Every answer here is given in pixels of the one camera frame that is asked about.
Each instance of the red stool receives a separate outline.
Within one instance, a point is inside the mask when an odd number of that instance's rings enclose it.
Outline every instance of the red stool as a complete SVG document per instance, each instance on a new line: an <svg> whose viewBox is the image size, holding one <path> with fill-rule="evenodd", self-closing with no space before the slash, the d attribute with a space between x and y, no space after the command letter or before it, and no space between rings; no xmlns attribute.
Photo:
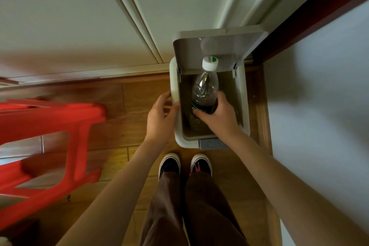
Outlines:
<svg viewBox="0 0 369 246"><path fill-rule="evenodd" d="M0 195L26 197L0 210L0 230L99 179L100 169L86 174L87 141L90 126L105 120L106 111L101 104L64 104L34 99L8 99L0 104L0 145L64 130L70 134L65 175L52 188L16 188L34 176L22 169L21 160L0 166Z"/></svg>

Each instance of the bottle label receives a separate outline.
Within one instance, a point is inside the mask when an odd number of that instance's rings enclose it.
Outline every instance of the bottle label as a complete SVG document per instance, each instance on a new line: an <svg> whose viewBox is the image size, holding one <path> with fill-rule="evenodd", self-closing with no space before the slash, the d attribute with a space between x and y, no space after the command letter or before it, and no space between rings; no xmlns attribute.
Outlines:
<svg viewBox="0 0 369 246"><path fill-rule="evenodd" d="M213 112L213 107L214 106L202 106L202 105L199 105L195 102L192 102L192 106L191 106L191 114L195 117L195 118L199 118L197 117L194 113L193 113L193 110L194 109L199 109L207 114L211 114Z"/></svg>

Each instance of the bottle cap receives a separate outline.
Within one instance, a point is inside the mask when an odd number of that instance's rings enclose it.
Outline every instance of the bottle cap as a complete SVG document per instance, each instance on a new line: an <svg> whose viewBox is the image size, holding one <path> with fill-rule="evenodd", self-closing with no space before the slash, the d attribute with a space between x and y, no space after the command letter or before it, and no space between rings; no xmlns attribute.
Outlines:
<svg viewBox="0 0 369 246"><path fill-rule="evenodd" d="M204 57L203 58L203 70L215 71L218 67L218 59L216 57Z"/></svg>

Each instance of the forearm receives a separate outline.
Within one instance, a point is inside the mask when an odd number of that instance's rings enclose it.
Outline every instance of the forearm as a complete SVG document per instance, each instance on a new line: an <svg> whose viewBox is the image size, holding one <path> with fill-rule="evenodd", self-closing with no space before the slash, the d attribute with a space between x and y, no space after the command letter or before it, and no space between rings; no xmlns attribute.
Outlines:
<svg viewBox="0 0 369 246"><path fill-rule="evenodd" d="M156 144L142 143L57 246L120 246L149 170L161 150Z"/></svg>
<svg viewBox="0 0 369 246"><path fill-rule="evenodd" d="M369 245L362 229L252 138L240 133L227 144L253 175L296 245Z"/></svg>

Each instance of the brown pants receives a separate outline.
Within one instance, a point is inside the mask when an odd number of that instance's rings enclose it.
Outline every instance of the brown pants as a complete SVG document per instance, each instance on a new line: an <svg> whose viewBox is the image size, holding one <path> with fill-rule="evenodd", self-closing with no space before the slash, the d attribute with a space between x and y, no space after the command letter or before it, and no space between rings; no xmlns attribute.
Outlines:
<svg viewBox="0 0 369 246"><path fill-rule="evenodd" d="M163 173L151 200L139 245L248 245L223 193L205 172L192 173L184 198L180 178Z"/></svg>

